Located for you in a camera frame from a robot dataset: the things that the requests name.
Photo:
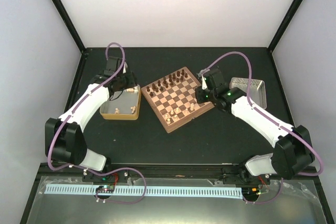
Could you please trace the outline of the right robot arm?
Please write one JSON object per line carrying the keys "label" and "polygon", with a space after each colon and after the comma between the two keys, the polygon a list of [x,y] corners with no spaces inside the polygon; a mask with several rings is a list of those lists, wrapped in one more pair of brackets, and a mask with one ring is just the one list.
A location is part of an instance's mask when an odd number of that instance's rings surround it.
{"label": "right robot arm", "polygon": [[195,89],[198,103],[210,102],[217,109],[241,119],[273,148],[273,152],[256,155],[244,162],[238,171],[239,179],[252,183],[259,175],[277,174],[292,179],[315,160],[309,131],[302,125],[294,127],[277,119],[248,98],[247,92],[224,80],[220,70],[199,73],[201,85]]}

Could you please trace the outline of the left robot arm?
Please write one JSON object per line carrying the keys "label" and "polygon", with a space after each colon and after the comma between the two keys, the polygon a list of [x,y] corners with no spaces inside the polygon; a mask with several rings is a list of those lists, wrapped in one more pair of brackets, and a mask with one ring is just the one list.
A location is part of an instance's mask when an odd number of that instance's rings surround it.
{"label": "left robot arm", "polygon": [[64,114],[45,123],[45,152],[48,166],[58,170],[53,161],[94,172],[102,182],[113,174],[110,158],[89,149],[84,130],[99,111],[106,120],[136,120],[141,92],[125,58],[108,57],[106,68],[96,75],[84,94]]}

